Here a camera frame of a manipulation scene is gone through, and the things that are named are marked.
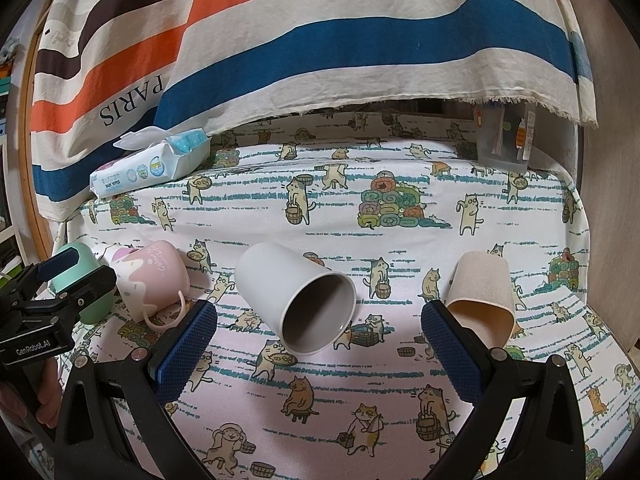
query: white cup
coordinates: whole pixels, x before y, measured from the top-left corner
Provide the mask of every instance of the white cup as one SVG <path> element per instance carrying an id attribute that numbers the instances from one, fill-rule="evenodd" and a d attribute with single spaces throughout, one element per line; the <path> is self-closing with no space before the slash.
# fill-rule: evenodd
<path id="1" fill-rule="evenodd" d="M 348 276 L 275 242 L 248 248 L 235 280 L 249 306 L 298 355 L 330 345 L 353 317 L 356 288 Z"/>

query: wooden door frame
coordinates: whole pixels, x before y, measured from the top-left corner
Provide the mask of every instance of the wooden door frame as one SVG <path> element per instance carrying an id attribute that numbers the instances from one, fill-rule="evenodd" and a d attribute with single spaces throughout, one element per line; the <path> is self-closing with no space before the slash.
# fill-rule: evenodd
<path id="1" fill-rule="evenodd" d="M 18 167 L 20 169 L 20 188 L 22 200 L 27 214 L 27 222 L 31 237 L 40 260 L 51 256 L 53 240 L 49 221 L 38 211 L 36 191 L 33 183 L 31 167 L 31 105 L 33 103 L 33 83 L 36 69 L 38 45 L 44 30 L 49 7 L 53 0 L 45 0 L 42 12 L 31 37 L 20 83 L 20 99 L 18 102 Z"/>

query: blue gripper pad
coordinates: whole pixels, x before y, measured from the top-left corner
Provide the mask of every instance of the blue gripper pad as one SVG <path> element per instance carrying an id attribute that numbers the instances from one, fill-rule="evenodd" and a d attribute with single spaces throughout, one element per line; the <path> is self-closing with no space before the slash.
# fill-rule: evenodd
<path id="1" fill-rule="evenodd" d="M 430 301 L 422 308 L 420 324 L 460 399 L 475 405 L 484 394 L 481 370 L 433 302 Z"/>
<path id="2" fill-rule="evenodd" d="M 173 402 L 180 397 L 202 353 L 216 333 L 217 326 L 216 307 L 209 301 L 199 300 L 177 327 L 160 337 L 159 351 L 166 357 L 157 365 L 150 360 L 148 368 L 151 378 L 156 382 L 156 399 L 160 404 Z M 162 348 L 162 340 L 167 336 Z"/>

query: wall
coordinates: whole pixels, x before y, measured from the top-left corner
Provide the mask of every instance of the wall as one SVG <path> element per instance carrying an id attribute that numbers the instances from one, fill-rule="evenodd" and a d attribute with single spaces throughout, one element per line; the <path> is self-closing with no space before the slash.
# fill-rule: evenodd
<path id="1" fill-rule="evenodd" d="M 584 130 L 588 300 L 629 349 L 640 336 L 640 50 L 608 0 L 571 1 L 591 61 L 600 125 Z"/>

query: mug handle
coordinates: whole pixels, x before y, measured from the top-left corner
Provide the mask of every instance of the mug handle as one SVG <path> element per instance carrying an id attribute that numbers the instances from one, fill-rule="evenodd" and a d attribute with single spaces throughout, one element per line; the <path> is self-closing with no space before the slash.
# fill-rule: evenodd
<path id="1" fill-rule="evenodd" d="M 178 317 L 174 320 L 174 322 L 169 323 L 168 325 L 156 325 L 154 323 L 151 323 L 151 321 L 149 321 L 148 316 L 146 315 L 146 311 L 142 313 L 142 315 L 145 317 L 146 325 L 151 330 L 153 330 L 156 333 L 163 334 L 170 328 L 174 328 L 178 326 L 178 324 L 182 321 L 182 318 L 185 316 L 185 314 L 187 314 L 187 304 L 184 301 L 184 294 L 182 293 L 181 290 L 178 291 L 178 297 L 180 297 L 180 314 L 178 314 Z"/>

